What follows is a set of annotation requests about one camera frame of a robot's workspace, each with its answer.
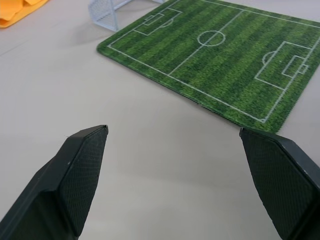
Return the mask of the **green soccer field mat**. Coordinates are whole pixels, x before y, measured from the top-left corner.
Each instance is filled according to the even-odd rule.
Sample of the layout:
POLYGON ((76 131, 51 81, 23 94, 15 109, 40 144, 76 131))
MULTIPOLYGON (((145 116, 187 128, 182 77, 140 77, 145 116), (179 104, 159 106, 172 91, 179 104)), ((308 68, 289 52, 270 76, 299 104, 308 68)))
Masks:
POLYGON ((320 67, 320 19, 168 0, 97 51, 236 125, 276 133, 320 67))

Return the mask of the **orange plastic tray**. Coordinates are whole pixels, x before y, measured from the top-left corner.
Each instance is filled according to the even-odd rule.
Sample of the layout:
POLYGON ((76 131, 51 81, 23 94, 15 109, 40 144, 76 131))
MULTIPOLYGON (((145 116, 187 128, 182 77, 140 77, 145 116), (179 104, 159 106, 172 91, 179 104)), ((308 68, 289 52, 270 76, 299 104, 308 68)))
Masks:
POLYGON ((8 28, 49 0, 0 0, 0 29, 8 28))

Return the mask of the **white miniature soccer goal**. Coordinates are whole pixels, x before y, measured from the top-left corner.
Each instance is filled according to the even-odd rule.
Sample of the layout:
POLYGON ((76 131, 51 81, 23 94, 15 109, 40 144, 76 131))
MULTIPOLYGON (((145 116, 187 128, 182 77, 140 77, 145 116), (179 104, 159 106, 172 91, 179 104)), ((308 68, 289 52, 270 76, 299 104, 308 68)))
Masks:
POLYGON ((118 32, 168 0, 90 0, 88 13, 94 24, 118 32))

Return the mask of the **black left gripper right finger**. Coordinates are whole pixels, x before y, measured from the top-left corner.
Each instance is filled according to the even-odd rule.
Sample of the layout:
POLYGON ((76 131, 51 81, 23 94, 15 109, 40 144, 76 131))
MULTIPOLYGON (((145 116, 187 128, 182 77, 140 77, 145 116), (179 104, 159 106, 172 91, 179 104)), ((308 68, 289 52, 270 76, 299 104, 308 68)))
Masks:
POLYGON ((291 139, 241 128, 260 200, 282 240, 320 240, 320 167, 291 139))

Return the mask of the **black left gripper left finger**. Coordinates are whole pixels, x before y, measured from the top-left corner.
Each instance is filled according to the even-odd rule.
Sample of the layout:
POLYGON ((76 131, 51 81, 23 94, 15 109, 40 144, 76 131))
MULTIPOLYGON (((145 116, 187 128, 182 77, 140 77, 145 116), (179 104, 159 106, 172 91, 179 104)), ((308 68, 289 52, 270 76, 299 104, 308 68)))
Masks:
POLYGON ((0 221, 0 240, 78 240, 98 186, 109 129, 69 136, 0 221))

